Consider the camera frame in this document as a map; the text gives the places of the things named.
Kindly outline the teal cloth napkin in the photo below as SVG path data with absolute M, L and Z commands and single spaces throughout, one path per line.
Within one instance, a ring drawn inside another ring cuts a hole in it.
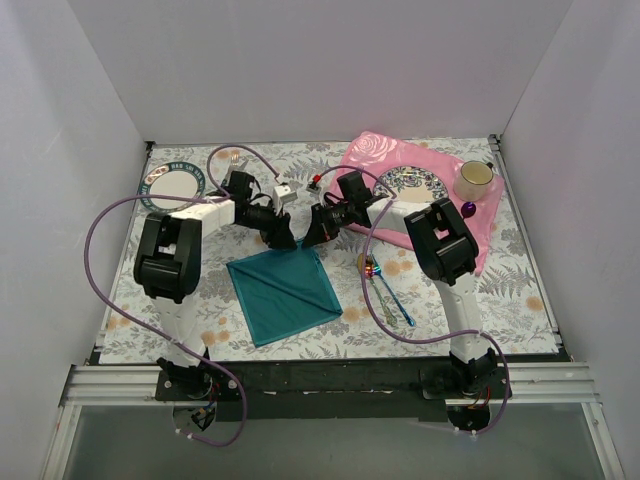
M 312 248 L 268 250 L 227 264 L 255 346 L 339 318 L 343 309 Z

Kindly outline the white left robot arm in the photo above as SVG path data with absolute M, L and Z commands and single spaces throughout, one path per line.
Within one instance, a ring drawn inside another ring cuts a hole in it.
M 213 386 L 200 358 L 206 347 L 196 329 L 195 292 L 202 265 L 204 240 L 227 225 L 260 232 L 272 249 L 292 250 L 296 241 L 291 216 L 284 206 L 297 199 L 287 183 L 275 186 L 268 203 L 255 201 L 254 176 L 235 170 L 221 188 L 177 212 L 149 214 L 134 263 L 134 280 L 143 287 L 159 314 L 162 332 L 172 340 L 169 353 L 158 359 L 171 385 L 193 400 L 205 398 Z

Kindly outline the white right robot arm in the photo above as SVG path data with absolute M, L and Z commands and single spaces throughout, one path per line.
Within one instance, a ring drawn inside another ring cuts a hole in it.
M 393 190 L 374 194 L 353 167 L 338 178 L 342 197 L 326 193 L 311 207 L 311 223 L 302 246 L 335 239 L 343 227 L 359 225 L 373 234 L 377 228 L 406 234 L 422 272 L 436 286 L 446 315 L 454 389 L 464 397 L 484 391 L 497 369 L 497 348 L 483 332 L 474 294 L 479 247 L 453 202 L 403 202 Z

